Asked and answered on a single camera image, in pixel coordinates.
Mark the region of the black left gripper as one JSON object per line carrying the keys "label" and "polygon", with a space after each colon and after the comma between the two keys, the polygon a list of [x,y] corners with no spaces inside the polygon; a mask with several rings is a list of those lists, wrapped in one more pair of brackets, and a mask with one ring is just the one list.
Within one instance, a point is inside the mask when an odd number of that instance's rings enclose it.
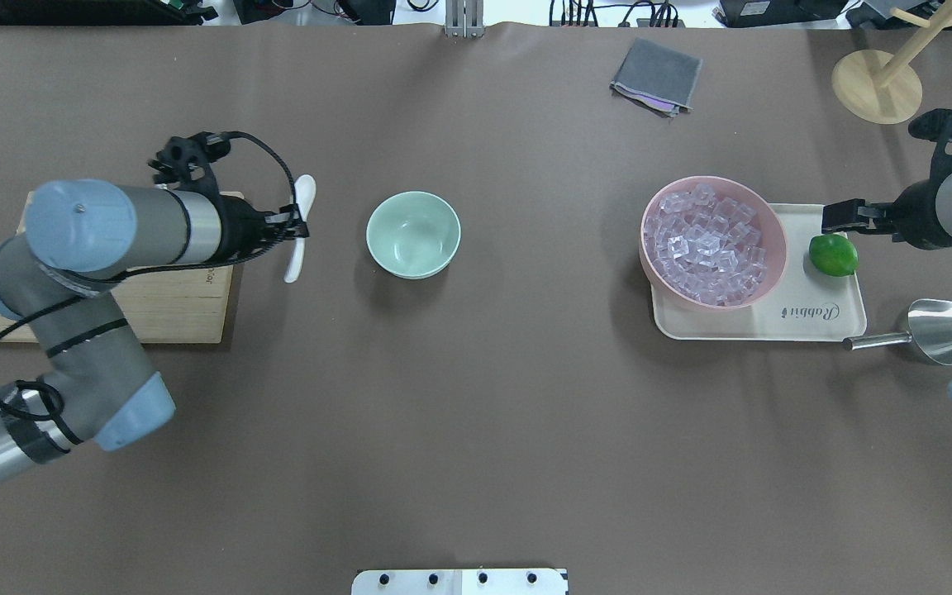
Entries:
{"label": "black left gripper", "polygon": [[[219,197],[218,215],[220,264],[260,254],[280,241],[305,240],[310,236],[302,210],[295,204],[280,207],[277,214],[257,210],[242,198]],[[268,223],[267,218],[273,216],[276,223]]]}

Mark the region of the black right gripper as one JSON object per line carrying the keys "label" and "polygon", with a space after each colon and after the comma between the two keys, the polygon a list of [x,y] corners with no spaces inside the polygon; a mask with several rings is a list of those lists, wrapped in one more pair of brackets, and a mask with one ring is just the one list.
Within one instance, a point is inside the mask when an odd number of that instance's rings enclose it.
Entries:
{"label": "black right gripper", "polygon": [[824,206],[821,233],[892,235],[892,241],[906,242],[923,251],[950,248],[952,237],[942,229],[936,214],[939,187],[922,180],[907,186],[892,204],[854,198]]}

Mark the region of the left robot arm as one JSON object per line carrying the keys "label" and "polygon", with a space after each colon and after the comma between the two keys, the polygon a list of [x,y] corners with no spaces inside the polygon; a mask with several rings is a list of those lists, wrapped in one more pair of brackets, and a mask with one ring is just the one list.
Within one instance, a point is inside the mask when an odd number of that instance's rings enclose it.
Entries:
{"label": "left robot arm", "polygon": [[111,290],[117,274],[155,266],[224,266],[227,234],[309,214],[317,185],[293,184],[296,206],[235,213],[193,191],[58,180],[31,193],[24,231],[0,244],[0,316],[31,328],[50,361],[35,381],[0,387],[0,483],[93,440],[103,450],[165,425],[174,400]]}

